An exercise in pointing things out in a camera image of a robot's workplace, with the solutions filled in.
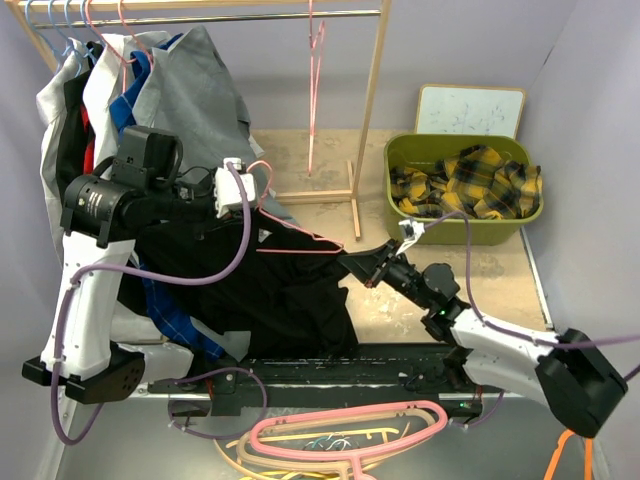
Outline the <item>pink wire hanger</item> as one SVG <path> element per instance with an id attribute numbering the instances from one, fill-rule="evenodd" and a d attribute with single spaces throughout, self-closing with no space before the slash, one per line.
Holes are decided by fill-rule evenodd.
<path id="1" fill-rule="evenodd" d="M 260 198 L 257 200 L 257 211 L 263 215 L 264 217 L 277 222 L 281 225 L 283 225 L 285 228 L 287 228 L 289 231 L 297 231 L 300 232 L 302 234 L 307 235 L 308 237 L 310 237 L 314 242 L 328 242 L 332 245 L 335 246 L 335 248 L 333 250 L 317 250 L 317 251 L 312 251 L 309 250 L 308 253 L 309 254 L 339 254 L 341 252 L 344 252 L 344 245 L 340 242 L 337 242 L 335 240 L 332 240 L 330 238 L 325 238 L 319 235 L 316 235 L 313 232 L 307 231 L 301 227 L 299 227 L 297 224 L 293 224 L 290 222 L 287 222 L 285 220 L 282 220 L 274 215 L 272 215 L 271 213 L 269 213 L 268 211 L 266 211 L 263 206 L 264 206 L 264 202 L 267 198 L 271 197 L 271 184 L 272 184 L 272 180 L 273 180 L 273 169 L 271 167 L 271 165 L 264 160 L 257 160 L 256 162 L 252 163 L 251 165 L 249 165 L 246 168 L 246 171 L 248 173 L 251 173 L 254 169 L 256 168 L 264 168 L 266 170 L 266 186 L 264 187 L 264 190 L 262 192 L 262 194 L 260 195 Z"/>

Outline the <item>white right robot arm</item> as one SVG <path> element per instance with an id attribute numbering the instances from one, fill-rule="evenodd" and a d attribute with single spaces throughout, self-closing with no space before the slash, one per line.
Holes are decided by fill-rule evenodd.
<path id="1" fill-rule="evenodd" d="M 602 342 L 576 329 L 536 331 L 481 312 L 460 298 L 446 263 L 418 269 L 393 240 L 342 253 L 338 262 L 364 286 L 385 283 L 423 310 L 425 330 L 453 349 L 444 376 L 456 391 L 492 386 L 526 397 L 584 438 L 598 435 L 628 391 Z"/>

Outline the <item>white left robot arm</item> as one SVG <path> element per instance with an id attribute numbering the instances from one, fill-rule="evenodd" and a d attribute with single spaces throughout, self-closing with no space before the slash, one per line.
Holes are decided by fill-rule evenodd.
<path id="1" fill-rule="evenodd" d="M 244 162 L 225 158 L 210 170 L 210 187 L 202 190 L 183 181 L 183 154 L 177 136 L 130 126 L 116 154 L 67 187 L 57 317 L 42 353 L 24 363 L 24 378 L 84 405 L 122 401 L 142 382 L 171 380 L 184 392 L 202 387 L 206 369 L 193 359 L 191 348 L 198 346 L 209 359 L 221 348 L 193 323 L 166 346 L 129 345 L 110 337 L 123 275 L 187 287 L 211 285 L 231 274 L 247 250 L 255 182 Z M 244 232 L 237 253 L 220 272 L 171 276 L 127 265 L 138 236 L 150 225 L 220 219 L 236 208 L 246 216 Z"/>

